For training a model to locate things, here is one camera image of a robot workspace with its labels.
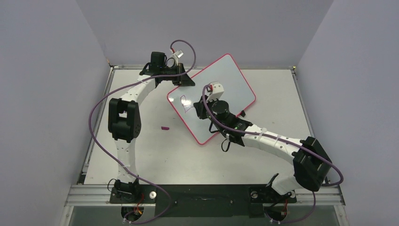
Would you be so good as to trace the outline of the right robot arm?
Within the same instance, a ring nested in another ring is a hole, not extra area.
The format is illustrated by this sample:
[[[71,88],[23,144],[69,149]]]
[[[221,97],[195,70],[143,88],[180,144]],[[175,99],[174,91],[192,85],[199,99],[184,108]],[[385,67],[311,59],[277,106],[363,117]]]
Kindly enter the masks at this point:
[[[260,128],[243,120],[229,111],[226,101],[216,100],[193,104],[199,119],[209,119],[210,126],[222,134],[229,144],[253,147],[284,159],[293,166],[287,175],[275,174],[266,187],[266,197],[271,201],[279,200],[283,195],[297,188],[317,192],[330,165],[330,160],[321,143],[314,137],[297,139],[281,137],[278,134]]]

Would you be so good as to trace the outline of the pink-framed whiteboard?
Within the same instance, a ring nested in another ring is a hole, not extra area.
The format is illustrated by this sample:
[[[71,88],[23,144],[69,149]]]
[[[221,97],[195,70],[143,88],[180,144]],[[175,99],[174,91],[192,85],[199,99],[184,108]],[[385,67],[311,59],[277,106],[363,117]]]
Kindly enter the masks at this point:
[[[193,105],[200,100],[205,85],[219,82],[224,88],[221,99],[229,104],[230,112],[236,116],[256,100],[255,93],[231,54],[223,55],[204,69],[195,72],[190,78],[195,82],[195,86],[174,88],[167,93],[167,98],[200,145],[216,135],[208,131],[210,120],[199,119]]]

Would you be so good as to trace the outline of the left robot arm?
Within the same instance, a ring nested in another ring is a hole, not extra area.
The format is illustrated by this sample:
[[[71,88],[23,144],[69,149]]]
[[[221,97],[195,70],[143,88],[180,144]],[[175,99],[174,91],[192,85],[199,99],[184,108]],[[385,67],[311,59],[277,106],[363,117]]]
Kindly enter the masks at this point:
[[[148,62],[138,76],[138,85],[133,86],[120,98],[109,101],[108,131],[112,134],[117,148],[118,176],[113,191],[116,197],[126,202],[137,202],[142,190],[137,179],[135,142],[141,132],[139,106],[144,99],[162,81],[171,81],[175,86],[195,86],[195,82],[185,73],[184,65],[179,62],[183,51],[173,51],[174,63],[167,66],[165,53],[152,52]]]

